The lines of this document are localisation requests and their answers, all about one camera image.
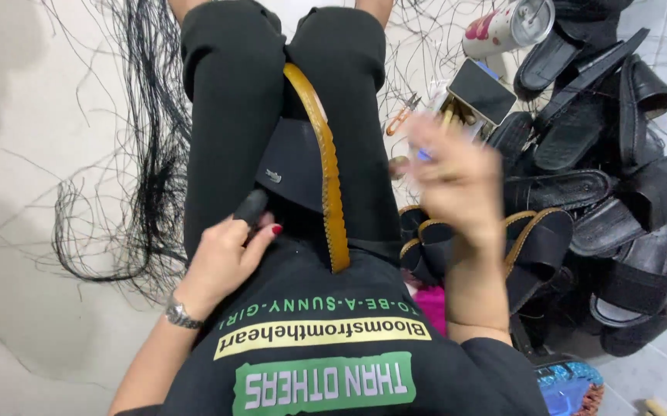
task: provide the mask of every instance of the white tile floor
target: white tile floor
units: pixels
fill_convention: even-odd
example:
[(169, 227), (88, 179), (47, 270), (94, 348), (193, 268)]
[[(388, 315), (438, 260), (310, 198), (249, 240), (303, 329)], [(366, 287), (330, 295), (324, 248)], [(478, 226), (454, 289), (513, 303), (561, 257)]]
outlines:
[[(50, 254), (56, 185), (116, 151), (123, 124), (114, 114), (126, 114), (120, 65), (108, 52), (114, 44), (105, 39), (108, 26), (92, 3), (98, 2), (0, 0), (0, 416), (104, 414), (159, 314), (134, 294), (62, 277)], [(313, 5), (263, 3), (280, 14), (288, 35)], [(400, 47), (389, 49), (388, 68), (397, 65), (400, 73), (389, 72), (390, 84), (405, 90), (407, 82), (424, 94), (432, 77), (449, 73), (456, 62), (435, 69), (423, 56), (437, 62), (457, 47), (463, 28), (487, 3), (429, 3), (443, 26), (430, 23), (425, 44), (397, 24), (408, 15), (396, 9), (388, 39)], [(667, 81), (667, 0), (634, 2), (620, 36), (642, 26), (652, 33), (640, 53)], [(499, 72), (510, 81), (513, 59), (499, 63), (491, 67), (505, 66)], [(387, 100), (383, 118), (399, 102)], [(667, 115), (657, 126), (667, 133)], [(88, 189), (94, 178), (82, 177)], [(667, 333), (634, 356), (591, 360), (607, 381), (603, 416), (636, 414), (645, 398), (667, 406)]]

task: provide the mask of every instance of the woman's left hand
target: woman's left hand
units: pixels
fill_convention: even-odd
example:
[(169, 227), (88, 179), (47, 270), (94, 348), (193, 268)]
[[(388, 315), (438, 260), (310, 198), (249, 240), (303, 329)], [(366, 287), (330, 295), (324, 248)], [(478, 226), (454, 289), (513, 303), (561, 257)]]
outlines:
[(259, 266), (264, 251), (282, 232), (282, 226), (268, 223), (244, 248), (248, 224), (225, 219), (202, 232), (197, 252), (187, 275), (177, 285), (174, 298), (196, 320), (205, 320), (218, 303), (233, 293)]

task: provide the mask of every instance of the scissors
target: scissors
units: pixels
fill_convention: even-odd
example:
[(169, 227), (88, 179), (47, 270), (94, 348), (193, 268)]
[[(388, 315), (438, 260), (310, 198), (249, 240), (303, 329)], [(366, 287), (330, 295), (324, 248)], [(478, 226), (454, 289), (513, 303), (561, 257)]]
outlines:
[(389, 126), (387, 126), (386, 132), (388, 136), (392, 136), (396, 131), (398, 131), (398, 129), (403, 125), (405, 120), (408, 118), (408, 116), (410, 116), (412, 111), (418, 106), (418, 103), (420, 102), (421, 98), (418, 97), (418, 94), (416, 93), (413, 93), (413, 96), (410, 97), (410, 100), (405, 101), (405, 105), (398, 113), (398, 116), (390, 122)]

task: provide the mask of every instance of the silver watch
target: silver watch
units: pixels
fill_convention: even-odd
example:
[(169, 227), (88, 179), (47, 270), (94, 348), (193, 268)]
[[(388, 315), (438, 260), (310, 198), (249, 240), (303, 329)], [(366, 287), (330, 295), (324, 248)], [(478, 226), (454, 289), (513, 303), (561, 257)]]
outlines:
[(166, 319), (170, 324), (181, 326), (187, 329), (199, 329), (202, 326), (201, 320), (194, 320), (187, 315), (185, 306), (174, 298), (172, 293), (166, 301), (166, 310), (164, 312)]

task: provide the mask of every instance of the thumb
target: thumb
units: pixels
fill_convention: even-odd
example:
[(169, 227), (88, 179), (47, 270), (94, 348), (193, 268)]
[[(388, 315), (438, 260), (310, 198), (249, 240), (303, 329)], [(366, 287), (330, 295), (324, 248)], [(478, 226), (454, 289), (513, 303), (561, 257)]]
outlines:
[(274, 241), (277, 234), (282, 232), (282, 226), (279, 224), (270, 224), (266, 227), (259, 230), (256, 233), (254, 238), (248, 242), (246, 245), (246, 250), (244, 250), (241, 255), (241, 269), (251, 274), (256, 270), (256, 267), (259, 266), (259, 262), (262, 260), (264, 252), (269, 247), (269, 244)]

